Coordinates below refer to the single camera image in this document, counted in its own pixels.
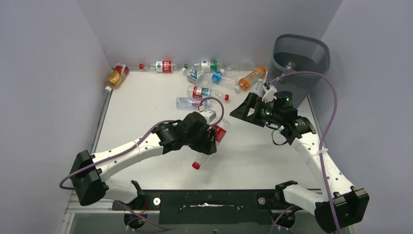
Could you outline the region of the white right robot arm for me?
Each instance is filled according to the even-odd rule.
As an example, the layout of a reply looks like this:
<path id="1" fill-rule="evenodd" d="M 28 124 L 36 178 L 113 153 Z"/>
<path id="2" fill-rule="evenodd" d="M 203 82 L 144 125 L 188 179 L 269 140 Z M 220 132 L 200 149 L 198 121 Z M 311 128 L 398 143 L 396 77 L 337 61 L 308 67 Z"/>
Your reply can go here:
<path id="1" fill-rule="evenodd" d="M 291 92 L 276 92 L 269 102 L 249 93 L 230 116 L 260 127 L 276 125 L 318 182 L 321 194 L 292 180 L 276 185 L 274 202 L 278 207 L 295 205 L 311 213 L 326 233 L 363 220 L 370 199 L 367 191 L 356 188 L 336 166 L 310 120 L 293 106 Z"/>

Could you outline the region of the clear Ganten water bottle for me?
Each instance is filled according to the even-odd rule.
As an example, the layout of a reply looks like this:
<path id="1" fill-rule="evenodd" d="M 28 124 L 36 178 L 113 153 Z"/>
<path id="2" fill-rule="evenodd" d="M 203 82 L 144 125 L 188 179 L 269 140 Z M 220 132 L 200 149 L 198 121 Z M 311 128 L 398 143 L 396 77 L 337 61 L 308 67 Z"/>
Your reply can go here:
<path id="1" fill-rule="evenodd" d="M 205 100 L 202 104 L 200 103 L 202 98 L 193 97 L 177 97 L 175 100 L 175 105 L 178 110 L 204 110 L 211 106 L 210 100 Z"/>

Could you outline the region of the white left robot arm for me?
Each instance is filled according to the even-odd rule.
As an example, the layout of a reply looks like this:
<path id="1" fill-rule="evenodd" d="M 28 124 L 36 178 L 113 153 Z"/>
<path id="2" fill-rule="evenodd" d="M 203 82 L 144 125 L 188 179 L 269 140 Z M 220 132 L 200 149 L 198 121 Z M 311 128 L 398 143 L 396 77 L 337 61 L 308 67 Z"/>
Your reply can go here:
<path id="1" fill-rule="evenodd" d="M 217 130 L 211 126 L 216 118 L 213 110 L 192 112 L 183 120 L 161 121 L 142 137 L 111 150 L 78 153 L 69 178 L 80 205 L 92 205 L 103 198 L 132 203 L 143 195 L 139 183 L 115 179 L 113 175 L 145 159 L 183 146 L 205 155 L 216 153 Z"/>

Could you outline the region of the red label Nongfu water bottle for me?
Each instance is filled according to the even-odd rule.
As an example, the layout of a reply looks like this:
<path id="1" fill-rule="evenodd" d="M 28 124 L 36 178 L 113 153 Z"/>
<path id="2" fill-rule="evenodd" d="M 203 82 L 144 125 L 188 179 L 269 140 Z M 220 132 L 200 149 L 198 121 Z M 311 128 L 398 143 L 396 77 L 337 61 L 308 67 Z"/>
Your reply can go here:
<path id="1" fill-rule="evenodd" d="M 217 152 L 217 148 L 230 126 L 230 122 L 223 118 L 218 124 L 209 128 L 206 137 L 202 141 L 196 143 L 195 146 L 191 146 L 191 149 L 199 153 L 192 163 L 194 169 L 199 170 L 201 165 L 208 161 L 212 154 Z"/>

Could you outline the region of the white blue label tea bottle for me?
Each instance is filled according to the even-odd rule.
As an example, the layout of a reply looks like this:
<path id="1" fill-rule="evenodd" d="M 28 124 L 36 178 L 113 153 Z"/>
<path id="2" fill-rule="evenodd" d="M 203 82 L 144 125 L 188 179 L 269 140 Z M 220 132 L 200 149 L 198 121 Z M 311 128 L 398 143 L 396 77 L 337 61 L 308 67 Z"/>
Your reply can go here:
<path id="1" fill-rule="evenodd" d="M 262 79 L 258 79 L 252 86 L 252 93 L 262 97 L 264 94 L 264 90 L 263 90 L 263 80 Z"/>

